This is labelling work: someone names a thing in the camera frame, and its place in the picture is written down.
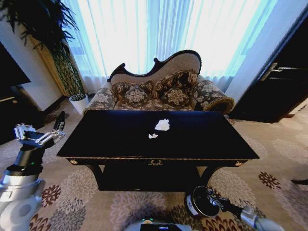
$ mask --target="table leg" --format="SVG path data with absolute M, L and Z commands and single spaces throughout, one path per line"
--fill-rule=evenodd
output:
M 86 165 L 91 171 L 93 172 L 96 183 L 98 186 L 98 189 L 100 189 L 102 178 L 103 178 L 103 173 L 99 165 Z
M 308 185 L 308 179 L 307 180 L 291 180 L 294 184 L 302 184 L 302 185 Z
M 211 176 L 213 175 L 213 173 L 220 169 L 222 166 L 208 166 L 206 167 L 206 169 L 204 170 L 202 176 L 201 176 L 201 183 L 206 186 L 211 178 Z

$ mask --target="throw pillow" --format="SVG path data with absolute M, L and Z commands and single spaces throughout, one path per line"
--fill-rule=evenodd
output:
M 197 82 L 198 73 L 194 70 L 181 70 L 175 73 L 177 87 L 186 94 L 190 94 L 192 87 Z
M 139 85 L 135 85 L 125 93 L 124 99 L 129 105 L 139 107 L 147 102 L 148 95 L 140 88 Z
M 165 92 L 167 92 L 170 88 L 172 88 L 174 83 L 175 83 L 175 75 L 173 73 L 157 81 L 151 94 L 152 98 L 153 99 L 161 98 Z
M 152 80 L 148 80 L 144 83 L 139 84 L 139 87 L 145 91 L 145 93 L 150 94 L 153 89 Z
M 161 100 L 173 107 L 182 108 L 188 103 L 189 96 L 181 89 L 173 87 L 161 97 Z
M 112 90 L 115 93 L 118 100 L 124 100 L 124 96 L 126 92 L 131 89 L 133 86 L 139 85 L 142 90 L 144 90 L 147 94 L 151 93 L 153 89 L 153 84 L 151 80 L 148 80 L 141 84 L 135 83 L 126 83 L 126 82 L 119 82 L 112 86 Z
M 152 91 L 152 98 L 161 98 L 168 90 L 170 90 L 174 84 L 184 93 L 190 94 L 192 87 L 197 82 L 198 73 L 194 70 L 180 70 L 173 72 L 170 75 L 157 81 Z
M 112 86 L 112 91 L 118 100 L 124 100 L 124 95 L 131 88 L 131 85 L 131 83 L 120 82 Z

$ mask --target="floral rug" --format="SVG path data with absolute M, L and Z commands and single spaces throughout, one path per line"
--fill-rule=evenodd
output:
M 56 157 L 82 118 L 68 101 L 62 102 L 53 114 L 61 110 L 69 113 L 67 136 L 45 152 L 40 175 L 46 181 L 43 204 L 32 218 L 29 230 L 120 231 L 142 218 L 158 218 L 188 224 L 195 231 L 252 231 L 228 212 L 193 219 L 184 208 L 184 193 L 97 190 L 89 169 Z M 235 205 L 252 206 L 260 217 L 274 220 L 286 231 L 308 231 L 308 186 L 290 182 L 308 178 L 308 108 L 275 124 L 230 119 L 229 122 L 260 159 L 238 168 L 218 170 L 209 185 Z M 40 131 L 47 132 L 52 127 L 53 122 Z M 1 172 L 15 160 L 19 148 L 17 141 L 0 146 Z

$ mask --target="white tissue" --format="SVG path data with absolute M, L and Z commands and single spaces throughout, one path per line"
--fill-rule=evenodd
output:
M 170 129 L 170 124 L 168 119 L 159 120 L 158 124 L 155 127 L 155 130 L 158 131 L 167 131 Z
M 155 133 L 153 135 L 149 134 L 149 139 L 153 139 L 156 138 L 158 135 L 156 135 Z

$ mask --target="sheer curtain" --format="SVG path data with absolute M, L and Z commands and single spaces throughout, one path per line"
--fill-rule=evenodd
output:
M 200 74 L 223 91 L 245 59 L 277 0 L 63 0 L 79 31 L 67 29 L 89 92 L 121 63 L 144 74 L 153 58 L 197 51 Z

